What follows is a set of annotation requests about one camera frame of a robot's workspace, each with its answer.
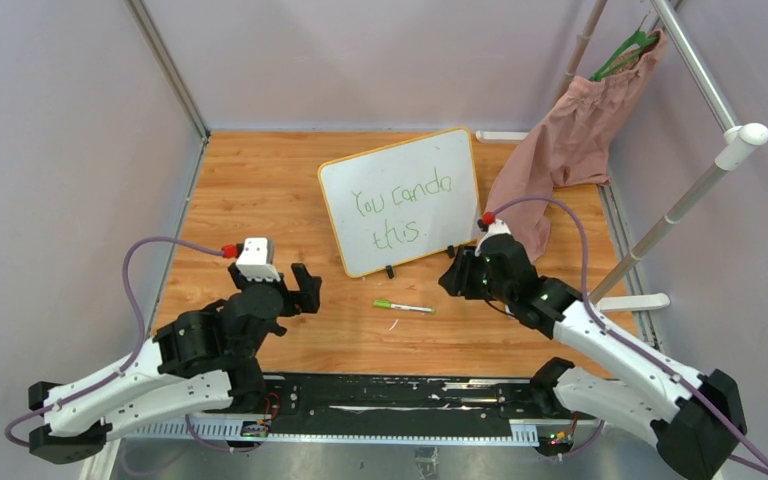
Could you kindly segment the white green marker pen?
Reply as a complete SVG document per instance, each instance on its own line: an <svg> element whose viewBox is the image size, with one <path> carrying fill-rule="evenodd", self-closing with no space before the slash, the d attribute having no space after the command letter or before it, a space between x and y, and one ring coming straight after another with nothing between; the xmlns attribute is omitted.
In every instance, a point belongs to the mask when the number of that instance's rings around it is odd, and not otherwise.
<svg viewBox="0 0 768 480"><path fill-rule="evenodd" d="M433 307L404 305L404 304L393 303L385 300L374 300L373 306L376 308L411 311L411 312L418 312L423 314L432 314L435 312L435 309Z"/></svg>

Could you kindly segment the yellow-framed whiteboard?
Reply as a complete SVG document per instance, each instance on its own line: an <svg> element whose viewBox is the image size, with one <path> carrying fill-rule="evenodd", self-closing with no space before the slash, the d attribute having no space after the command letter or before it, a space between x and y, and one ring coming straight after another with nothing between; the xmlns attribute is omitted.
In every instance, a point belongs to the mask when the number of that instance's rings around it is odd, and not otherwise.
<svg viewBox="0 0 768 480"><path fill-rule="evenodd" d="M473 134L453 128L320 166L344 272L360 278L474 241Z"/></svg>

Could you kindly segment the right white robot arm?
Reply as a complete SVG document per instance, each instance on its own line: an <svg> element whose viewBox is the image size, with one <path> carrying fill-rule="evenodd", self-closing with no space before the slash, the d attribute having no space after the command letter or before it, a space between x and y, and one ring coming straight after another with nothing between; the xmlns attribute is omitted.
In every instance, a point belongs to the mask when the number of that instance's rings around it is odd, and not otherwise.
<svg viewBox="0 0 768 480"><path fill-rule="evenodd" d="M566 345L614 375L598 378L553 358L532 380L531 403L544 417L584 413L651 445L685 479L711 479L747 425L737 382L653 349L599 313L569 284L541 276L509 234L457 249L440 286L453 297L499 301L523 326Z"/></svg>

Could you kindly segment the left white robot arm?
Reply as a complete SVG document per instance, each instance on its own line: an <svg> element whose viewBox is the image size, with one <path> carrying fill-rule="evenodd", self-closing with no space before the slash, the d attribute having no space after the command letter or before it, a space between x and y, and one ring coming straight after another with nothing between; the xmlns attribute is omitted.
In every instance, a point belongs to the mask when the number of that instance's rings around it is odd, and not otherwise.
<svg viewBox="0 0 768 480"><path fill-rule="evenodd" d="M269 416L277 402L256 358L278 320L320 308L323 280L302 263L284 279L251 281L229 268L237 292L186 311L147 339L133 361L105 367L70 384L38 382L29 405L43 424L29 434L31 455L52 464L83 461L145 425L203 411Z"/></svg>

